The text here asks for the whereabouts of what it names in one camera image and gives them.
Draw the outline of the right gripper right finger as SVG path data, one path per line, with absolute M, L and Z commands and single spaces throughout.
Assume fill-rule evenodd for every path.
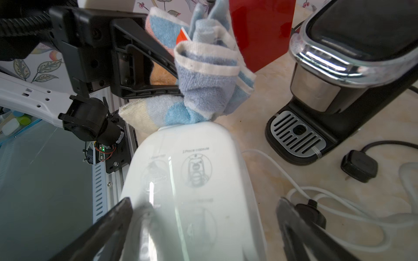
M 281 198 L 275 213 L 284 252 L 288 261 L 357 261 L 358 258 L 326 234 L 327 220 L 310 199 L 306 204 L 292 204 Z

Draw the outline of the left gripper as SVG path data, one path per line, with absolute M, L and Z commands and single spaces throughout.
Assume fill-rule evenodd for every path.
M 88 98 L 112 82 L 122 99 L 182 96 L 175 84 L 151 84 L 155 64 L 178 76 L 173 56 L 143 28 L 146 14 L 54 6 L 49 16 L 76 94 Z

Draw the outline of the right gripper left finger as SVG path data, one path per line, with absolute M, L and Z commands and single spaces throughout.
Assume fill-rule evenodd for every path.
M 99 254 L 100 261 L 118 261 L 132 216 L 131 200 L 126 197 L 50 260 L 92 261 Z

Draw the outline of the blue striped cloth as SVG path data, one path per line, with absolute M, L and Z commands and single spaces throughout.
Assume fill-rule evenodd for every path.
M 153 7 L 145 30 L 174 57 L 180 95 L 137 99 L 121 107 L 120 117 L 133 128 L 153 133 L 213 121 L 233 113 L 254 92 L 256 75 L 239 51 L 228 1 L 217 1 L 209 13 L 197 4 L 190 23 Z

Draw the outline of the white coffee machine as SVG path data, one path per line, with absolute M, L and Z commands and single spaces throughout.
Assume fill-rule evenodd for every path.
M 266 241 L 241 151 L 213 122 L 159 129 L 136 150 L 122 198 L 123 261 L 264 261 Z

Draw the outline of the black coffee machine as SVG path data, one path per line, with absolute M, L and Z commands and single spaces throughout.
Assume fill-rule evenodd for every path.
M 329 1 L 292 34 L 291 101 L 265 136 L 287 162 L 335 149 L 418 79 L 417 1 Z

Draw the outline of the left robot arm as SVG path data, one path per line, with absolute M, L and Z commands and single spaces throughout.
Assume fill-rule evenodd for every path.
M 172 76 L 174 58 L 145 30 L 147 14 L 133 12 L 134 1 L 2 1 L 1 60 L 15 76 L 1 71 L 1 105 L 72 132 L 83 141 L 116 147 L 124 137 L 108 107 L 90 94 L 110 88 L 122 99 L 180 95 L 175 85 L 152 85 L 151 66 Z M 65 63 L 73 95 L 29 81 L 25 59 L 40 43 L 62 60 L 44 62 L 35 80 L 48 79 Z

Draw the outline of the red coffee machine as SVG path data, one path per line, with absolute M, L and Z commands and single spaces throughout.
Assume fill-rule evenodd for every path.
M 296 1 L 231 0 L 234 34 L 247 68 L 257 72 L 288 50 Z

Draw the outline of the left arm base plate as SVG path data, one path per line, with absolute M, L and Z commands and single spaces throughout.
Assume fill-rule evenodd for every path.
M 124 134 L 123 138 L 120 140 L 120 143 L 112 146 L 105 146 L 98 142 L 85 142 L 83 161 L 90 165 L 94 165 L 96 162 L 105 163 L 106 173 L 111 174 L 129 165 L 132 152 L 128 139 L 128 127 L 125 121 L 117 113 L 112 114 L 108 119 L 121 129 Z

